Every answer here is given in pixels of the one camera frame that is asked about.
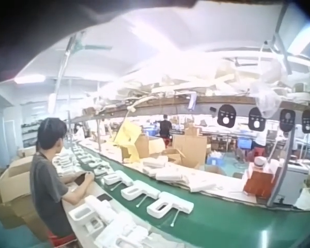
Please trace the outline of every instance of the green conveyor belt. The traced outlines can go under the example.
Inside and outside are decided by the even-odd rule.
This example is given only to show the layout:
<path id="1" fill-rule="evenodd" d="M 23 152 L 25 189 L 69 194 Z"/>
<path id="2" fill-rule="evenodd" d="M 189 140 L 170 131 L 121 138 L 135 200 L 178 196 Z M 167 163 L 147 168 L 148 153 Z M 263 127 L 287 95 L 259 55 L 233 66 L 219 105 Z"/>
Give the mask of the green conveyor belt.
<path id="1" fill-rule="evenodd" d="M 172 210 L 162 219 L 156 219 L 147 214 L 146 211 L 146 207 L 154 202 L 153 199 L 148 197 L 139 208 L 136 208 L 142 196 L 133 201 L 127 201 L 120 193 L 120 190 L 125 187 L 122 184 L 114 191 L 110 191 L 113 186 L 103 186 L 103 189 L 111 197 L 135 215 L 185 243 L 204 248 L 289 248 L 310 234 L 310 212 L 268 210 L 199 193 L 190 193 L 187 190 L 158 182 L 114 160 L 99 155 L 91 149 L 81 147 L 89 154 L 108 161 L 113 170 L 121 170 L 133 180 L 141 180 L 160 191 L 169 192 L 193 202 L 192 213 L 180 213 L 175 226 L 170 227 L 176 213 L 175 210 Z M 91 170 L 86 164 L 82 167 L 87 171 Z"/>

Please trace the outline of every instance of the ceiling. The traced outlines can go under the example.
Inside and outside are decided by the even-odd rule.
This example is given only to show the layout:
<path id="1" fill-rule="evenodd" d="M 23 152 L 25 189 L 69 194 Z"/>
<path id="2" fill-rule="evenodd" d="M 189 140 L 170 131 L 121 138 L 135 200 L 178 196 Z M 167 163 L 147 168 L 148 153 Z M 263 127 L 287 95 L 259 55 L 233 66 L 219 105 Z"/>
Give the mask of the ceiling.
<path id="1" fill-rule="evenodd" d="M 145 35 L 154 29 L 179 51 L 218 51 L 242 48 L 260 49 L 265 41 L 272 39 L 280 16 L 281 5 L 240 5 L 199 1 L 193 9 L 159 8 L 129 12 L 114 20 L 88 28 L 83 45 L 105 45 L 111 50 L 81 50 L 69 59 L 65 77 L 72 80 L 72 98 L 84 98 L 84 92 L 96 91 L 95 81 L 83 80 L 97 76 L 99 81 L 115 81 L 127 73 L 140 69 L 146 61 L 160 53 L 159 38 L 145 42 L 133 32 L 138 23 L 145 24 Z M 283 45 L 288 48 L 300 30 L 308 23 L 307 17 L 293 5 L 289 6 L 280 27 Z M 19 76 L 42 74 L 56 78 L 68 38 L 39 54 Z M 310 45 L 305 56 L 310 56 Z M 245 70 L 256 70 L 255 67 Z M 14 104 L 46 102 L 55 89 L 54 80 L 43 83 L 18 85 L 15 82 L 0 83 L 0 90 L 14 100 Z M 59 99 L 67 99 L 69 87 L 63 80 Z"/>

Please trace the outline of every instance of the black hair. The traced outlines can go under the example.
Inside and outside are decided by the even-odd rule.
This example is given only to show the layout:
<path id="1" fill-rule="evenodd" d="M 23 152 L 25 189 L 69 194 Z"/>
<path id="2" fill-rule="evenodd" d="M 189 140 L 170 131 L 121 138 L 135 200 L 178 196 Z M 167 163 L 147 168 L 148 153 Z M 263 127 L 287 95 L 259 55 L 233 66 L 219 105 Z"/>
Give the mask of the black hair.
<path id="1" fill-rule="evenodd" d="M 64 138 L 67 133 L 67 125 L 59 118 L 46 118 L 38 128 L 37 146 L 38 149 L 49 150 L 55 143 Z"/>

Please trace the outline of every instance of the young man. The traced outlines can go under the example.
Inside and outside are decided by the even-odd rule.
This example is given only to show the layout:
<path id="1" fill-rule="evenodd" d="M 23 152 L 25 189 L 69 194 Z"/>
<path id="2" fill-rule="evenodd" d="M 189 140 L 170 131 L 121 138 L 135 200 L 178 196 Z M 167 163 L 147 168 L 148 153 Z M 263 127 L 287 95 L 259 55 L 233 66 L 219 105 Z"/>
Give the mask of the young man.
<path id="1" fill-rule="evenodd" d="M 62 200 L 76 205 L 94 181 L 94 174 L 87 173 L 84 182 L 70 192 L 65 183 L 73 182 L 80 174 L 59 178 L 52 160 L 61 152 L 66 132 L 66 124 L 58 118 L 47 118 L 40 124 L 38 151 L 33 157 L 30 170 L 31 196 L 36 211 L 48 229 L 60 238 L 73 234 Z"/>
<path id="2" fill-rule="evenodd" d="M 163 121 L 160 122 L 160 136 L 164 139 L 165 146 L 170 142 L 170 130 L 172 129 L 172 124 L 167 120 L 167 115 L 163 115 Z"/>

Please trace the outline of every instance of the person in black shirt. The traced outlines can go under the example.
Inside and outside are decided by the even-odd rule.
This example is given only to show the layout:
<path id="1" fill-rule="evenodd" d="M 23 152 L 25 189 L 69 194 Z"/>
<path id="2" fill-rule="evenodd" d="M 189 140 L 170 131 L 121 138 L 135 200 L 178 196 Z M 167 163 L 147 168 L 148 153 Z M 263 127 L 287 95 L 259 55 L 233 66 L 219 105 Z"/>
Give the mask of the person in black shirt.
<path id="1" fill-rule="evenodd" d="M 165 146 L 170 142 L 170 130 L 172 129 L 172 124 L 167 120 L 167 115 L 163 115 L 163 121 L 160 122 L 160 136 L 164 139 Z"/>

